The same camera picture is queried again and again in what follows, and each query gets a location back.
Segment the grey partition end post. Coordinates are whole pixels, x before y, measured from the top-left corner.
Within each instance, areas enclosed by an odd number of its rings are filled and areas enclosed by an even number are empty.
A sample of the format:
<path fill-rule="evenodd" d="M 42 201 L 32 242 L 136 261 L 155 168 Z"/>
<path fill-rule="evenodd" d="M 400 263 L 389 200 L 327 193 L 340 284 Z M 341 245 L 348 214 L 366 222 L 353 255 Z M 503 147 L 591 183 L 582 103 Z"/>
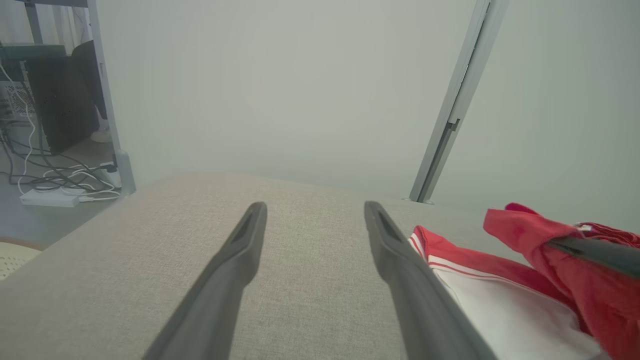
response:
<path fill-rule="evenodd" d="M 121 147 L 121 139 L 119 139 L 118 127 L 115 121 L 114 104 L 110 89 L 110 82 L 106 68 L 105 49 L 103 47 L 103 39 L 98 14 L 98 0 L 87 0 L 87 11 L 89 13 L 90 28 L 94 42 L 94 52 L 96 54 L 96 62 L 98 73 L 100 76 L 100 84 L 103 92 L 103 100 L 106 109 L 106 121 L 109 125 L 109 132 L 112 139 L 114 156 L 118 166 L 121 180 L 121 195 L 123 197 L 135 193 L 137 190 L 133 169 L 131 168 L 130 155 Z"/>

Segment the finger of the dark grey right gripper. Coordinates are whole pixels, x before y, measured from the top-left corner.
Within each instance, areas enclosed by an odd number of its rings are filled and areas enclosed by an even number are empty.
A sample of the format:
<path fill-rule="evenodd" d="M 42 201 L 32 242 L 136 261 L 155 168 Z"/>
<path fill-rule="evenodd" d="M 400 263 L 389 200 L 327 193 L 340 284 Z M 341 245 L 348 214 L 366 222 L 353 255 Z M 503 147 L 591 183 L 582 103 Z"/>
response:
<path fill-rule="evenodd" d="M 560 237 L 546 245 L 567 255 L 592 262 L 640 280 L 640 249 L 599 238 Z"/>

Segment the silver perforated computer case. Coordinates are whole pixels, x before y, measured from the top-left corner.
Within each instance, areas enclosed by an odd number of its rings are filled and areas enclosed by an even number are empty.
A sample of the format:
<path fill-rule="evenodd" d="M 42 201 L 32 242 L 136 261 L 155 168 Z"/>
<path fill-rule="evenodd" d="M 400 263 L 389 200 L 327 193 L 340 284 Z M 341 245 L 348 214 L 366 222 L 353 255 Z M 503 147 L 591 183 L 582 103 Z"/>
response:
<path fill-rule="evenodd" d="M 37 118 L 30 85 L 0 80 L 0 120 L 28 121 Z"/>

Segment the grey metal desk leg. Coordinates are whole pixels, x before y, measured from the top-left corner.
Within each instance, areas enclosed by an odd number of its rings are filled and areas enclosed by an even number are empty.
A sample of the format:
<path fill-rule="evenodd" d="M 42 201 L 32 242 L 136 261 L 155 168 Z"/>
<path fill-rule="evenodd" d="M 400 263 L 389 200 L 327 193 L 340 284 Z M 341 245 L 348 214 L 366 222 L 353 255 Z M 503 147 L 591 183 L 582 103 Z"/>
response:
<path fill-rule="evenodd" d="M 34 0 L 22 0 L 27 20 L 30 26 L 30 32 L 35 44 L 43 44 L 41 24 L 39 21 L 38 11 Z"/>

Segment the teal box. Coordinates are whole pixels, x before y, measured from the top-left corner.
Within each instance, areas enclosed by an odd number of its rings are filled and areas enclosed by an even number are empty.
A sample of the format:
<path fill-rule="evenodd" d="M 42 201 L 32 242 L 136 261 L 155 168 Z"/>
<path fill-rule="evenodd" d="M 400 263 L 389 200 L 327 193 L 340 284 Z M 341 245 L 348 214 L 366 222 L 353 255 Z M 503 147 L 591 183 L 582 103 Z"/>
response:
<path fill-rule="evenodd" d="M 48 59 L 53 57 L 66 57 L 66 55 L 66 48 L 60 44 L 0 44 L 0 61 Z"/>

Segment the white power adapter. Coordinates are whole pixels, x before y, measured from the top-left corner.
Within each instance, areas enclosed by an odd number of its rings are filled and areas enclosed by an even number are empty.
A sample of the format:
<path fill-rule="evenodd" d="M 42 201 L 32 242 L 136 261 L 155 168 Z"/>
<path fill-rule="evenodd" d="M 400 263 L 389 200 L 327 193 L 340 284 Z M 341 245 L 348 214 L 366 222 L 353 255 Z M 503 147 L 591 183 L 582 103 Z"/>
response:
<path fill-rule="evenodd" d="M 113 161 L 101 162 L 99 165 L 100 176 L 105 182 L 112 185 L 115 189 L 121 189 L 122 180 L 118 166 Z"/>

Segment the grey metal partition post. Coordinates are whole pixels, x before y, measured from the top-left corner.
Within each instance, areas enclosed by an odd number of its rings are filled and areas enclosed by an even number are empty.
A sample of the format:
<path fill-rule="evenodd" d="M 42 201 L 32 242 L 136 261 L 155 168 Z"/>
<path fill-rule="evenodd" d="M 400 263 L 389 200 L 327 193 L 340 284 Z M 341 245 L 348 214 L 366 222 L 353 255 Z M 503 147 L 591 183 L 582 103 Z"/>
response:
<path fill-rule="evenodd" d="M 473 0 L 461 50 L 427 142 L 422 161 L 406 198 L 432 203 L 432 195 L 482 79 L 510 0 Z"/>

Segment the white power strip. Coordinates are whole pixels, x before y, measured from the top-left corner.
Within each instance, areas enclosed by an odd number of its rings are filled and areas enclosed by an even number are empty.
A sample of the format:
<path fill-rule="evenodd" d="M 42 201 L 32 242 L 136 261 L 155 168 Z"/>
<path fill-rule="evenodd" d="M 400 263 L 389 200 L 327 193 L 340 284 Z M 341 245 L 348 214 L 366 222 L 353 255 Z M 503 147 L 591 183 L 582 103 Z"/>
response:
<path fill-rule="evenodd" d="M 19 196 L 19 199 L 25 206 L 73 208 L 80 203 L 80 197 L 85 194 L 85 190 L 64 187 L 53 190 L 32 189 Z"/>

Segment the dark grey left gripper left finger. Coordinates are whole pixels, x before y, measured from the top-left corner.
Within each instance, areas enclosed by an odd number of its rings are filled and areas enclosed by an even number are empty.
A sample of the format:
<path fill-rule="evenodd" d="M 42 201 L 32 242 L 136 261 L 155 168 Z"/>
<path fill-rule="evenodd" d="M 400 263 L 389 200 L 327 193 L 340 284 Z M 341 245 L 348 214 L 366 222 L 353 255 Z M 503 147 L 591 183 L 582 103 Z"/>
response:
<path fill-rule="evenodd" d="M 258 272 L 268 208 L 252 203 L 142 360 L 228 360 L 243 291 Z"/>

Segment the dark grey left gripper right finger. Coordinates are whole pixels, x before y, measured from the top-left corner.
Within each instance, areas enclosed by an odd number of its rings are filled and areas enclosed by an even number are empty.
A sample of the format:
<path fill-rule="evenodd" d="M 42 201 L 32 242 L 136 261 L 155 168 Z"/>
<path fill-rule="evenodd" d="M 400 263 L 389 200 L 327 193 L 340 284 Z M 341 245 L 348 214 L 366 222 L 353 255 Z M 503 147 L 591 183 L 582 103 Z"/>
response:
<path fill-rule="evenodd" d="M 498 360 L 390 215 L 364 204 L 375 268 L 388 285 L 408 360 Z"/>

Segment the black computer tower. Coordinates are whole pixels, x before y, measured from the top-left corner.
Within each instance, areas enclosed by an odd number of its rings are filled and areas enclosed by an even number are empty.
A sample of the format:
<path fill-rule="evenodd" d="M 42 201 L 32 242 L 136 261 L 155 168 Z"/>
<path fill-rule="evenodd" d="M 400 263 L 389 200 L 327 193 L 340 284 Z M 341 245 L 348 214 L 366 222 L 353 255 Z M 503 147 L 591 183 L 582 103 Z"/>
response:
<path fill-rule="evenodd" d="M 102 128 L 108 115 L 93 40 L 71 55 L 27 59 L 25 69 L 50 151 L 62 153 Z"/>

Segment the red white lettered jersey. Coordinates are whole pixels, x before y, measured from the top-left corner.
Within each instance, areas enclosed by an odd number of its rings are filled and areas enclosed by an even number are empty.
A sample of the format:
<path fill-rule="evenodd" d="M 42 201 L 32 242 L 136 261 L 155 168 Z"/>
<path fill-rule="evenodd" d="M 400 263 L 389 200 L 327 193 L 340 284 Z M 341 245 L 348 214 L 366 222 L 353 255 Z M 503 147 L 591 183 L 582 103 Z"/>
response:
<path fill-rule="evenodd" d="M 576 237 L 640 250 L 640 235 L 560 223 L 520 203 L 487 210 L 483 228 L 528 265 L 459 247 L 420 225 L 407 243 L 498 360 L 640 360 L 640 279 L 546 244 Z"/>

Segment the cream perforated plastic basket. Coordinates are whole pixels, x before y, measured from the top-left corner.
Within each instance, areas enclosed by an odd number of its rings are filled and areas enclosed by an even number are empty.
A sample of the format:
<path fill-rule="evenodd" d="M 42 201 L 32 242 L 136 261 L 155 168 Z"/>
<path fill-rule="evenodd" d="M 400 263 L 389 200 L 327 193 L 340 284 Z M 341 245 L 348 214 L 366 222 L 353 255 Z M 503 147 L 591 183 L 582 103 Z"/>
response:
<path fill-rule="evenodd" d="M 44 248 L 36 243 L 0 236 L 0 281 L 38 256 Z"/>

